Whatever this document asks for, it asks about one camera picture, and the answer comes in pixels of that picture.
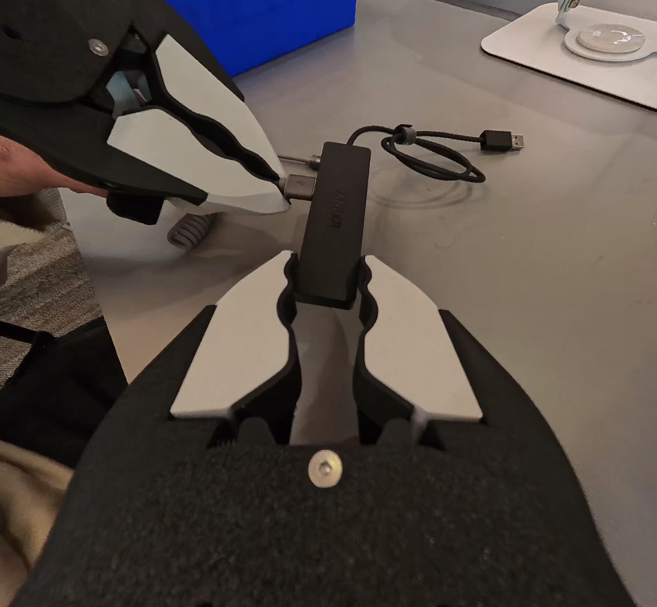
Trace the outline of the person's left hand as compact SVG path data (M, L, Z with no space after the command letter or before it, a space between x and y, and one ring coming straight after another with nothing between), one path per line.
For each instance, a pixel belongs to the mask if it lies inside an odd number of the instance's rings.
M57 172L36 153L1 136L1 198L23 197L61 188L102 198L108 196L106 190Z

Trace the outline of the black usb hub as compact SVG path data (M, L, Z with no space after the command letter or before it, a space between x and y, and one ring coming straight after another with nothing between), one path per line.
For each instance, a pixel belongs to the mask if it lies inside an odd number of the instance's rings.
M485 153L524 148L524 137L508 130L484 130L472 136L416 130L409 124L362 127L346 143L326 142L314 162L315 185L294 274L298 302L337 309L354 305L371 163L370 149L356 142L370 133L380 134L383 151L412 172L446 183L482 184L486 177L440 140L478 145Z

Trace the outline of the white document stand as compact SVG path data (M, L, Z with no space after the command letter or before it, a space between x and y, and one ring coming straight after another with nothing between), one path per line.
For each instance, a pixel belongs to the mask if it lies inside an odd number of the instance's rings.
M481 49L656 110L656 0L557 0L485 37Z

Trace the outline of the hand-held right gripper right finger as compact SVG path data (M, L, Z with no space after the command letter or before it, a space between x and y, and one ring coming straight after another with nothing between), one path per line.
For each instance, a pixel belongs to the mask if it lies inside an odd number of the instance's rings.
M439 308L373 255L361 258L353 395L370 422L480 422L483 413Z

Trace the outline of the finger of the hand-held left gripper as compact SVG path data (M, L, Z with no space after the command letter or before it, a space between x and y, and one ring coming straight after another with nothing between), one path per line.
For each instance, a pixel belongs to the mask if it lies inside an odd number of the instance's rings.
M239 115L237 140L254 146L257 159L274 171L272 179L259 177L253 165L209 151L182 121L162 109L143 109L120 116L108 137L108 145L197 187L206 197L199 205L190 198L168 196L178 209L195 215L273 215L290 210L280 181L283 167L267 136L253 115Z
M283 178L283 166L246 103L173 37L154 56L163 89L184 112L181 118L222 152L265 179Z

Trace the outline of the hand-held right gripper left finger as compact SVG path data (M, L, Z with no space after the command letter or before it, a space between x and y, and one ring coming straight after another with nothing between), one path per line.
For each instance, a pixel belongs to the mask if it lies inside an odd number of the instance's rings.
M274 398L261 417L294 408L300 395L297 255L284 250L230 288L214 312L171 408L177 419L232 417L255 405L265 391L292 381L292 397Z

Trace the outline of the person's tan trousers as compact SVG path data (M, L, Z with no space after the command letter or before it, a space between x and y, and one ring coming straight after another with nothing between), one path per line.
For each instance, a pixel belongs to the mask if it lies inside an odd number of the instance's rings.
M34 569L74 471L1 442L1 605L8 606Z

